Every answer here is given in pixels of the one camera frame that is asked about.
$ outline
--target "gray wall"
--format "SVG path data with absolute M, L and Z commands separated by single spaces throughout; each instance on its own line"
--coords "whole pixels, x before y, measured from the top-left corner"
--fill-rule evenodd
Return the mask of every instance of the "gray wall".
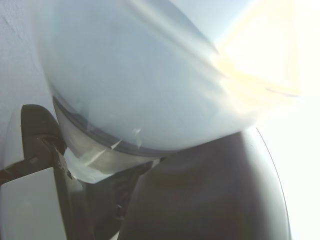
M 0 160 L 11 113 L 21 104 L 38 104 L 54 111 L 24 0 L 0 0 Z

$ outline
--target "plastic container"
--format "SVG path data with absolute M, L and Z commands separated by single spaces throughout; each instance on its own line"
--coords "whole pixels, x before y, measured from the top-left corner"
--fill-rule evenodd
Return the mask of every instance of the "plastic container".
M 98 143 L 97 153 L 165 156 L 241 131 L 299 95 L 293 3 L 29 2 L 58 120 Z M 84 157 L 92 144 L 70 134 L 64 128 Z

